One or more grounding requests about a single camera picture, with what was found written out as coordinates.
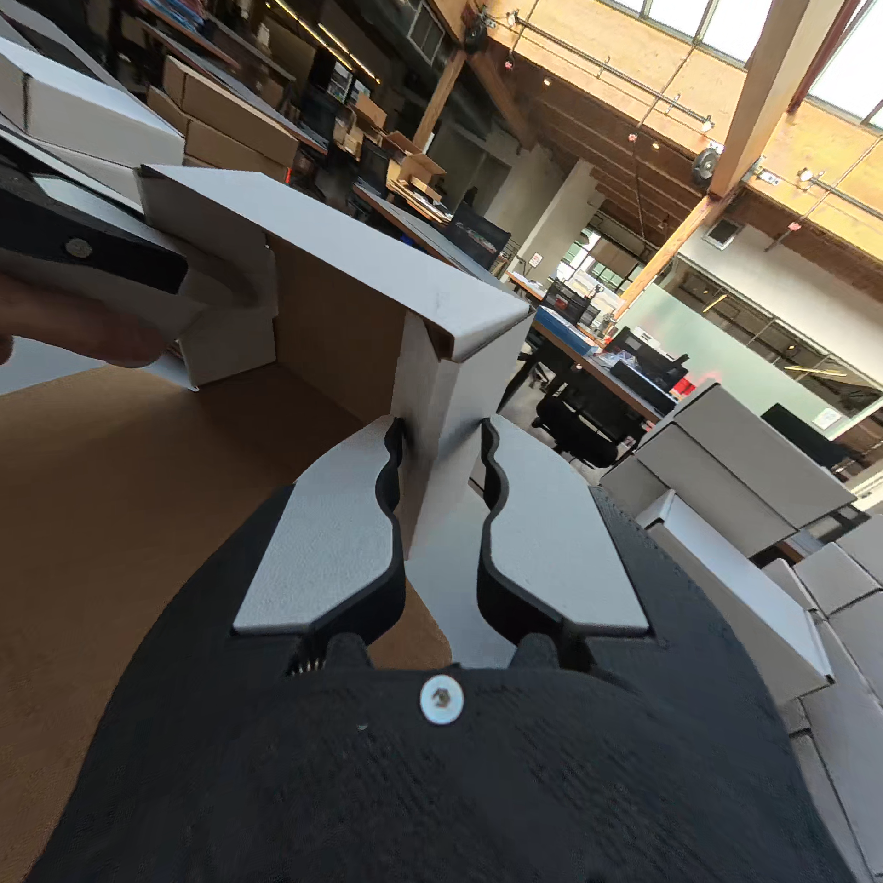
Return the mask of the black computer monitor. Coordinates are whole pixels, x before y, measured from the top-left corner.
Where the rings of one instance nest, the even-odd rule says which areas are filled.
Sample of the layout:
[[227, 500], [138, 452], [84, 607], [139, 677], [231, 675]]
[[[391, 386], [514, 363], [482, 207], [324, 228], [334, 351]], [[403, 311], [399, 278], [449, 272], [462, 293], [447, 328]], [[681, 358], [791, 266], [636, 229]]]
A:
[[779, 403], [767, 409], [761, 418], [824, 469], [833, 471], [853, 459], [847, 447], [827, 439]]

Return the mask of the white cardboard box brown inside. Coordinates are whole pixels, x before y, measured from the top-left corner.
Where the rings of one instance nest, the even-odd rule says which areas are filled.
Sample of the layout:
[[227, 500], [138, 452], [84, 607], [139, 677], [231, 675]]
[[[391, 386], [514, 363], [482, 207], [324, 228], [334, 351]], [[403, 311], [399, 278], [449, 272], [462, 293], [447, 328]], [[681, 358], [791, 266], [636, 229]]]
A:
[[530, 309], [253, 172], [145, 168], [210, 259], [186, 382], [101, 367], [2, 396], [2, 881], [21, 881], [161, 612], [273, 491], [388, 414], [406, 557], [453, 510]]

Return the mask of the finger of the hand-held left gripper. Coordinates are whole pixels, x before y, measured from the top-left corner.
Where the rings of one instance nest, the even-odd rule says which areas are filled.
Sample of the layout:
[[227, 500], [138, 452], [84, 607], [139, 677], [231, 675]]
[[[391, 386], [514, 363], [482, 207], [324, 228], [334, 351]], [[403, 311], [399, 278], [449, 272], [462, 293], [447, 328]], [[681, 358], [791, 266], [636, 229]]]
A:
[[136, 201], [97, 182], [79, 182], [60, 175], [34, 174], [31, 180], [50, 199], [96, 214], [99, 205], [112, 206], [129, 215], [144, 215]]
[[54, 201], [32, 175], [2, 165], [2, 273], [100, 301], [163, 338], [180, 337], [206, 311], [188, 297], [196, 276], [170, 239], [112, 206], [93, 214]]

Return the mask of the flat black device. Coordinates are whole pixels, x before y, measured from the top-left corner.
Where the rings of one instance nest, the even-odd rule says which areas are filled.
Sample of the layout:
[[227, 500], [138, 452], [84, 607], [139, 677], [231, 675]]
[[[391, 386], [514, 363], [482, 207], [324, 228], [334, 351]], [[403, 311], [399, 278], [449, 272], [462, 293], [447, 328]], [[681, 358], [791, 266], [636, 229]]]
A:
[[677, 399], [624, 360], [616, 361], [610, 369], [610, 374], [636, 396], [652, 403], [660, 411], [677, 404]]

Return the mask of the grey desk black legs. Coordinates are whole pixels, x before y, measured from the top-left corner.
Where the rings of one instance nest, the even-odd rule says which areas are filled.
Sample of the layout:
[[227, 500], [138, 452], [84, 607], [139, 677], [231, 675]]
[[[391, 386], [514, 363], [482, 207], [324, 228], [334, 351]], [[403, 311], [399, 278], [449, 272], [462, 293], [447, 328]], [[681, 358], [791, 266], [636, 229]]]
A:
[[[507, 271], [505, 276], [508, 281], [514, 283], [521, 294], [527, 296], [531, 306], [536, 307], [536, 309], [540, 306], [544, 295], [535, 290], [522, 275]], [[596, 381], [599, 381], [604, 388], [611, 391], [629, 408], [640, 414], [648, 425], [657, 424], [675, 410], [677, 404], [673, 407], [665, 407], [660, 411], [652, 403], [648, 403], [646, 400], [636, 396], [631, 390], [611, 376], [610, 369], [602, 365], [599, 356], [581, 357], [577, 352], [563, 345], [558, 340], [552, 339], [548, 333], [543, 332], [541, 328], [533, 323], [531, 331], [541, 338], [542, 343], [534, 348], [530, 355], [519, 355], [518, 358], [523, 360], [522, 367], [516, 372], [505, 388], [497, 409], [499, 413], [509, 404], [514, 394], [524, 386], [533, 370], [538, 366], [546, 367], [552, 372], [551, 380], [546, 390], [548, 393], [557, 392], [564, 383], [570, 381], [572, 371], [580, 369]]]
[[371, 207], [371, 210], [379, 213], [392, 226], [400, 230], [414, 247], [422, 249], [436, 259], [480, 281], [485, 281], [497, 288], [502, 286], [500, 280], [490, 271], [481, 268], [475, 261], [449, 242], [443, 236], [443, 229], [438, 229], [419, 219], [416, 215], [412, 215], [384, 200], [379, 193], [364, 186], [363, 183], [361, 180], [358, 180], [352, 186], [354, 196], [359, 197], [359, 199]]

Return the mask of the tall paned window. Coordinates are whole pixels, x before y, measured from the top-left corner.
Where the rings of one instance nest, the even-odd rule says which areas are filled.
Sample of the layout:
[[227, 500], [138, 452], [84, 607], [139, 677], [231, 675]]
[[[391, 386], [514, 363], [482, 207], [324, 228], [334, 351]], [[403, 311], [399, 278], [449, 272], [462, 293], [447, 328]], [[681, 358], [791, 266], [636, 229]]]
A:
[[738, 65], [752, 57], [771, 1], [610, 1], [608, 5]]
[[809, 96], [864, 126], [882, 126], [882, 2], [856, 7]]

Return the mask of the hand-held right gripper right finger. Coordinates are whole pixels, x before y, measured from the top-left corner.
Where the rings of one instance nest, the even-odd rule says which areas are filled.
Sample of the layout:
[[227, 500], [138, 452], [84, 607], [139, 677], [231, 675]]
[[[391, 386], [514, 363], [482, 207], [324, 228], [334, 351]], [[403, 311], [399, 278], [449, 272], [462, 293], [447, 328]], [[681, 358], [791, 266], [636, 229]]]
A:
[[500, 415], [482, 420], [480, 436], [484, 620], [512, 645], [547, 636], [565, 659], [590, 637], [648, 637], [647, 613], [583, 477]]

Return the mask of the flat blue box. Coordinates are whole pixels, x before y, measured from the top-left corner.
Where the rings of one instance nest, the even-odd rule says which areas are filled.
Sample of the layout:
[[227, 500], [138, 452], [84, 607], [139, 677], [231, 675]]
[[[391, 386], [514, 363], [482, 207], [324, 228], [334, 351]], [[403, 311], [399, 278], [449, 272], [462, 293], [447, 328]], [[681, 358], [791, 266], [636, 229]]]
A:
[[552, 339], [558, 340], [577, 352], [581, 357], [594, 356], [602, 351], [601, 347], [584, 335], [576, 326], [545, 306], [537, 308], [533, 324], [548, 333]]

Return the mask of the open brown cardboard box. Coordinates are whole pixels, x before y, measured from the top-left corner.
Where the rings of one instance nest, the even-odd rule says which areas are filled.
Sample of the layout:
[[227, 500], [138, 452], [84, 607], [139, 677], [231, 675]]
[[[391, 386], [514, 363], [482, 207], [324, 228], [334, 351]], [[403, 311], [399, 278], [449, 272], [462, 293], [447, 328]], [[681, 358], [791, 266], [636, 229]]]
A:
[[445, 170], [432, 158], [419, 149], [402, 132], [383, 133], [381, 147], [390, 156], [387, 171], [387, 185], [410, 186], [440, 202], [443, 196], [433, 187], [445, 174]]

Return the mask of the closed white carton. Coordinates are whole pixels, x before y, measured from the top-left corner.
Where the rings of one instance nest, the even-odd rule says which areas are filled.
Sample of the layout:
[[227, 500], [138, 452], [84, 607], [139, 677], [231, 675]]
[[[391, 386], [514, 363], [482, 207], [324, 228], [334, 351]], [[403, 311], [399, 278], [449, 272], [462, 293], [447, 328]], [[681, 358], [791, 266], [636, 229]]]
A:
[[1, 111], [31, 138], [121, 166], [183, 162], [183, 137], [142, 102], [6, 39]]

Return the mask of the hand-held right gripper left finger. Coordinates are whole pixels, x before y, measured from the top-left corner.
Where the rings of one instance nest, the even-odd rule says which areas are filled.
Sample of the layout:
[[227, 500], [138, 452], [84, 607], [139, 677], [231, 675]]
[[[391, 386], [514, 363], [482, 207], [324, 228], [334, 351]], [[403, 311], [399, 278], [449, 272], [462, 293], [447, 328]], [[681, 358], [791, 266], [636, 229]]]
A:
[[406, 600], [396, 507], [403, 420], [386, 415], [338, 443], [295, 481], [233, 621], [243, 636], [370, 645]]

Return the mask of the stack of white boxes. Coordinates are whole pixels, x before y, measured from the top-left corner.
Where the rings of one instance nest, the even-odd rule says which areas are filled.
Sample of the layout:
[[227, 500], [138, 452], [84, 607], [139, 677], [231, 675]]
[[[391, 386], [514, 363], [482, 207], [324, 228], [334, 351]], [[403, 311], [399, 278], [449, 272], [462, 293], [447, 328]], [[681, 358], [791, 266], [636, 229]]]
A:
[[602, 487], [723, 613], [834, 844], [881, 881], [881, 513], [713, 381]]

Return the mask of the person's left hand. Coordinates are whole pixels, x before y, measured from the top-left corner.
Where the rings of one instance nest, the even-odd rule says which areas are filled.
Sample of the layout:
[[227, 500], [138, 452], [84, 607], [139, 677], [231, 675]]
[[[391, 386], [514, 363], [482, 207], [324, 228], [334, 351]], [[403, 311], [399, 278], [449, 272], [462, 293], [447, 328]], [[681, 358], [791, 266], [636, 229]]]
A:
[[1, 276], [1, 363], [12, 357], [17, 338], [55, 346], [119, 367], [145, 367], [160, 358], [166, 343], [139, 317], [100, 301], [44, 290]]

